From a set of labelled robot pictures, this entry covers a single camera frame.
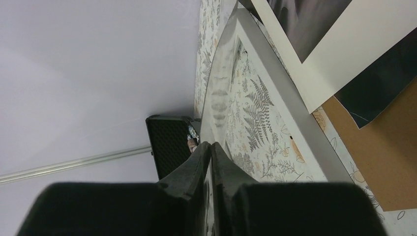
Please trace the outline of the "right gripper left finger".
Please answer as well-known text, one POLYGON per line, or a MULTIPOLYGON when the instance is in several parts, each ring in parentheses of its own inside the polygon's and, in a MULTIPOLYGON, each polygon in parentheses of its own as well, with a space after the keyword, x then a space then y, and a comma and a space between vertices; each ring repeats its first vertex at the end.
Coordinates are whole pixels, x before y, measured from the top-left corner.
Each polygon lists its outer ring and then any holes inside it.
POLYGON ((37 197, 20 236, 200 236, 210 144, 156 183, 58 182, 37 197))

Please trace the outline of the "white-bordered sunset photo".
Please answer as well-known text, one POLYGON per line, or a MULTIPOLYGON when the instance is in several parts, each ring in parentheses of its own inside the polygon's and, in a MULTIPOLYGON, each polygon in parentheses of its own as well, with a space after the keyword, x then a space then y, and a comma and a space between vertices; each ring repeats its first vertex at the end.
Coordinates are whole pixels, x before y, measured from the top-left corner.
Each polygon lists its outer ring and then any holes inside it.
POLYGON ((342 89, 417 26, 414 0, 353 0, 320 40, 337 0, 253 1, 309 113, 342 89))

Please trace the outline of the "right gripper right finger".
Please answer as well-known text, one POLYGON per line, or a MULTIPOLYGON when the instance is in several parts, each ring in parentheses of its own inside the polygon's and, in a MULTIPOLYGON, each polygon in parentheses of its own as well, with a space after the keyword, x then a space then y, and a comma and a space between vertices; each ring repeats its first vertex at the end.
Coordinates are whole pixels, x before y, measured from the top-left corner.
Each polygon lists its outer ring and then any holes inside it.
POLYGON ((352 183, 257 182, 211 145, 217 236, 384 236, 365 192, 352 183))

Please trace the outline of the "brown cardboard backing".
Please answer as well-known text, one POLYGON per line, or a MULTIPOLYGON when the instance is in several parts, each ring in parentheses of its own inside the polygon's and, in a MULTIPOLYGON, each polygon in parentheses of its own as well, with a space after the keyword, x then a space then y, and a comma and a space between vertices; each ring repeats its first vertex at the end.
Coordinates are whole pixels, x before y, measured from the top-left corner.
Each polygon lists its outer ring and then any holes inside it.
POLYGON ((358 129, 332 97, 323 109, 384 211, 417 207, 417 81, 358 129))

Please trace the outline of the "black poker chip case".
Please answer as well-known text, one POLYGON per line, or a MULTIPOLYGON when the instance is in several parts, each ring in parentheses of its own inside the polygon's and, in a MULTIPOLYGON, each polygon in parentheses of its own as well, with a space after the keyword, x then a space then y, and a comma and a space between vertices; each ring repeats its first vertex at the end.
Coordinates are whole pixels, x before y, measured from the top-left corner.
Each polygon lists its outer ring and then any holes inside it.
POLYGON ((153 115, 146 119, 146 127, 157 175, 163 179, 191 155, 187 145, 189 127, 193 127, 199 134, 201 119, 153 115))

